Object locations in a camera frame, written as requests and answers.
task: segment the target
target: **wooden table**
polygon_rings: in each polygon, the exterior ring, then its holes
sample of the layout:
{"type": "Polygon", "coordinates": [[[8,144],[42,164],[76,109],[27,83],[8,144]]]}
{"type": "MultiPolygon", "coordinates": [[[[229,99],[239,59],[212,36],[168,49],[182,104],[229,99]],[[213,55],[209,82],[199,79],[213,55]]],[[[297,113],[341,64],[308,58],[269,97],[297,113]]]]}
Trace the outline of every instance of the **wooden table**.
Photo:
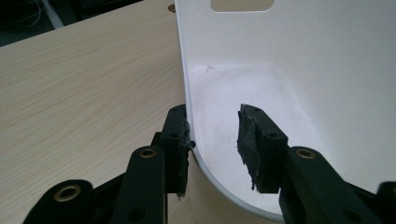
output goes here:
{"type": "MultiPolygon", "coordinates": [[[[0,223],[22,223],[67,179],[125,172],[184,104],[171,0],[144,0],[0,48],[0,223]]],[[[169,223],[195,223],[170,196],[169,223]]]]}

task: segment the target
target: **light wood grain surface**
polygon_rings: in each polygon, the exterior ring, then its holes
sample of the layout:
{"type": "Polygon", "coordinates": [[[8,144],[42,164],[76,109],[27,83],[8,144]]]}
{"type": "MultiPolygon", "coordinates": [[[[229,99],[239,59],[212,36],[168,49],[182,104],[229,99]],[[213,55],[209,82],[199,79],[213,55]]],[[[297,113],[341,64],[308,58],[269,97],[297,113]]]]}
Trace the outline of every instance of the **light wood grain surface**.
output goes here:
{"type": "MultiPolygon", "coordinates": [[[[144,0],[0,48],[0,223],[22,223],[67,179],[125,172],[184,104],[171,0],[144,0]]],[[[195,223],[189,198],[169,223],[195,223]]]]}

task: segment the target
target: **brass screw hole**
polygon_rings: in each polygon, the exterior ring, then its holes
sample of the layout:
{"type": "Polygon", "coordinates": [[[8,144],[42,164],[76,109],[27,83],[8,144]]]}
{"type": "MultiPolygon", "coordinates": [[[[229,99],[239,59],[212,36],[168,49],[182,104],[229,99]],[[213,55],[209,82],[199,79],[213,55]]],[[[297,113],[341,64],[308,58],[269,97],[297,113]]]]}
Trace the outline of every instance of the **brass screw hole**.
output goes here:
{"type": "Polygon", "coordinates": [[[65,203],[75,199],[80,193],[81,187],[79,185],[69,185],[58,190],[53,199],[58,203],[65,203]]]}
{"type": "Polygon", "coordinates": [[[297,155],[304,159],[314,159],[315,154],[308,149],[297,149],[297,155]]]}
{"type": "Polygon", "coordinates": [[[176,13],[175,4],[169,5],[168,10],[173,12],[173,13],[176,13]]]}
{"type": "Polygon", "coordinates": [[[143,151],[141,151],[140,153],[139,153],[139,155],[140,155],[140,157],[141,158],[145,158],[145,159],[147,159],[147,158],[152,158],[152,157],[154,157],[155,155],[157,154],[157,151],[156,150],[154,150],[154,149],[145,149],[145,150],[143,150],[143,151]]]}

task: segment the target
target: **curved edge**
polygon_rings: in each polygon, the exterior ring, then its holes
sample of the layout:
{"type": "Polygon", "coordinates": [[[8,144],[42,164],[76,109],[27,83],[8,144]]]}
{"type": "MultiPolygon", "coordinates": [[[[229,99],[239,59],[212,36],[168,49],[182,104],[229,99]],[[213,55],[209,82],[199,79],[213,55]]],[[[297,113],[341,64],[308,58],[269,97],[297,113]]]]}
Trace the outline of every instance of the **curved edge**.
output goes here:
{"type": "Polygon", "coordinates": [[[194,158],[195,158],[198,166],[201,168],[201,170],[203,171],[203,173],[205,174],[207,179],[210,181],[210,183],[212,183],[212,185],[215,186],[215,188],[218,191],[220,191],[228,200],[232,201],[233,203],[235,203],[242,209],[245,209],[246,211],[248,211],[258,217],[264,217],[264,218],[270,219],[271,221],[279,222],[279,223],[285,222],[283,216],[281,216],[279,214],[261,210],[260,208],[257,208],[249,203],[246,203],[246,202],[242,201],[241,199],[237,198],[236,196],[234,196],[233,194],[231,194],[231,192],[228,191],[226,188],[224,188],[220,184],[220,182],[212,175],[212,173],[210,173],[204,160],[201,157],[201,154],[199,153],[198,147],[195,147],[192,150],[192,153],[194,155],[194,158]]]}

